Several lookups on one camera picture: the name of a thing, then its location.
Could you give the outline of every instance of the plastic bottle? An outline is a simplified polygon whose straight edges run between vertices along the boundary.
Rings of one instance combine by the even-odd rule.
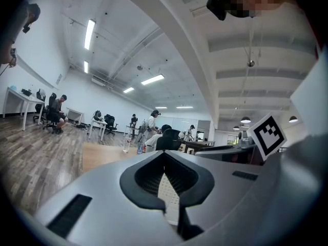
[[[141,137],[141,140],[139,141],[139,145],[138,145],[138,154],[142,154],[142,150],[144,148],[144,144],[146,142],[146,136],[143,134]]]
[[[124,138],[124,145],[123,145],[123,151],[128,152],[131,144],[131,133],[129,132],[127,136]]]

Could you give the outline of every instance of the black bag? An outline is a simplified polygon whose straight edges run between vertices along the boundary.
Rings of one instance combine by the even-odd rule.
[[[99,110],[97,110],[96,112],[93,113],[93,118],[96,121],[99,121],[101,118],[101,112]]]

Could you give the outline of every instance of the ceiling light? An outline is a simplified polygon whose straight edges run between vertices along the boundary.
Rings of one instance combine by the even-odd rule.
[[[84,72],[88,74],[89,63],[84,61]]]
[[[130,91],[132,91],[132,90],[134,90],[134,88],[128,88],[128,89],[125,89],[123,92],[124,92],[124,93],[128,93],[128,92],[130,92]]]
[[[243,117],[240,122],[241,123],[249,123],[249,122],[251,122],[251,119],[249,117]]]
[[[293,123],[293,122],[296,122],[296,121],[298,121],[296,116],[291,116],[291,118],[289,119],[289,123]]]
[[[163,75],[158,75],[158,76],[155,76],[153,78],[150,78],[150,79],[147,79],[146,81],[144,82],[141,82],[143,85],[147,85],[149,83],[152,83],[152,82],[155,82],[155,81],[158,81],[158,80],[161,80],[161,79],[164,79]]]
[[[94,28],[94,25],[96,24],[95,21],[89,20],[88,22],[88,27],[87,27],[87,33],[86,33],[86,40],[84,41],[84,48],[89,50],[90,47],[90,41],[91,41],[91,36],[92,36],[92,31]]]

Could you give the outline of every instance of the black office chair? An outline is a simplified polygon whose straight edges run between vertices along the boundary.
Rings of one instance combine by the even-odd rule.
[[[39,89],[39,91],[37,91],[37,93],[36,93],[36,98],[37,98],[37,99],[40,99],[40,100],[42,100],[42,101],[45,101],[45,100],[46,100],[46,96],[41,97],[40,90],[41,90],[41,89]],[[33,123],[35,123],[35,120],[36,120],[36,119],[39,119],[39,114],[40,114],[41,106],[42,106],[42,104],[36,104],[36,105],[35,105],[35,110],[36,110],[36,114],[37,114],[37,115],[36,115],[36,116],[33,116]],[[45,120],[47,120],[47,118],[44,117],[44,115],[45,115],[46,113],[47,113],[47,108],[44,106],[44,108],[43,108],[43,110],[42,110],[42,114],[41,114],[41,121],[43,122],[43,124],[45,123]]]
[[[111,115],[106,115],[104,117],[105,119],[105,122],[107,123],[106,125],[106,129],[107,130],[107,135],[109,135],[110,133],[113,134],[115,136],[115,132],[113,132],[113,130],[117,130],[117,123],[116,125],[114,126],[114,122],[115,122],[115,117],[111,116]]]
[[[181,144],[181,140],[173,140],[171,137],[163,136],[158,138],[156,150],[178,150]]]
[[[57,122],[54,122],[52,119],[52,114],[50,113],[50,108],[54,101],[56,100],[57,95],[55,93],[52,93],[50,98],[49,98],[49,105],[47,106],[47,113],[46,113],[46,119],[47,119],[47,124],[43,127],[45,128],[52,128],[52,134],[55,132],[55,128],[57,125]]]
[[[172,140],[179,140],[180,131],[175,129],[166,129],[163,133],[163,137],[170,137]]]

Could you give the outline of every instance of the security camera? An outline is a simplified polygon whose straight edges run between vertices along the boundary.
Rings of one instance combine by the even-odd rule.
[[[255,65],[255,62],[253,60],[250,60],[247,62],[247,66],[250,68],[253,67],[254,65]]]

